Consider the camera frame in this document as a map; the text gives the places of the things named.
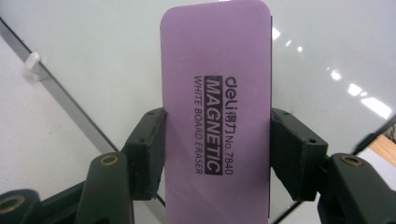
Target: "eraser label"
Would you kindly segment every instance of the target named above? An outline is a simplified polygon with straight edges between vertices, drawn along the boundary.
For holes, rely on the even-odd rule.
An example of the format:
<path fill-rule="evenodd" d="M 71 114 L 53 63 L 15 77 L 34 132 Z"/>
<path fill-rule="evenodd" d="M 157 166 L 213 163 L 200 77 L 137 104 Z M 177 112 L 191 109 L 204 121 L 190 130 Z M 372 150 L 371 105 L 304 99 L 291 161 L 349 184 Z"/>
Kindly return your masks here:
<path fill-rule="evenodd" d="M 233 174 L 237 121 L 235 77 L 198 76 L 194 80 L 195 173 Z"/>

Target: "white surface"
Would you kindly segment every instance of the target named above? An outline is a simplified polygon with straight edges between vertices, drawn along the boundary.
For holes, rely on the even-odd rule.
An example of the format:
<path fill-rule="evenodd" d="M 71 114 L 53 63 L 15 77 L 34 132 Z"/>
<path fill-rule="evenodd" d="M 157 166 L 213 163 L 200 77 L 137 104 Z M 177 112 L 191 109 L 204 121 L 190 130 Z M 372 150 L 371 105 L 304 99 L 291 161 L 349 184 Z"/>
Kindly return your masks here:
<path fill-rule="evenodd" d="M 0 16 L 121 148 L 162 105 L 163 13 L 197 2 L 0 0 Z M 265 2 L 278 31 L 273 106 L 329 142 L 330 154 L 350 152 L 395 113 L 396 2 Z"/>
<path fill-rule="evenodd" d="M 101 153 L 1 36 L 0 68 L 0 194 L 34 189 L 45 200 L 85 180 Z M 134 212 L 137 223 L 167 223 L 158 201 L 134 202 Z"/>

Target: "purple eraser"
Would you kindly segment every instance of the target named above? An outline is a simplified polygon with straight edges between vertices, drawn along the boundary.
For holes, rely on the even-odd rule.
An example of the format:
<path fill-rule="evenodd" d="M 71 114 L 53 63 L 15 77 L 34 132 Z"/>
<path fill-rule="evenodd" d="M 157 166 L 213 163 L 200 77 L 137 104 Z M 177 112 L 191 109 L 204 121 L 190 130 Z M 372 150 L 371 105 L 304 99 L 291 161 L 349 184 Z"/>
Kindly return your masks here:
<path fill-rule="evenodd" d="M 261 1 L 175 7 L 163 16 L 170 223 L 267 223 L 271 28 Z"/>

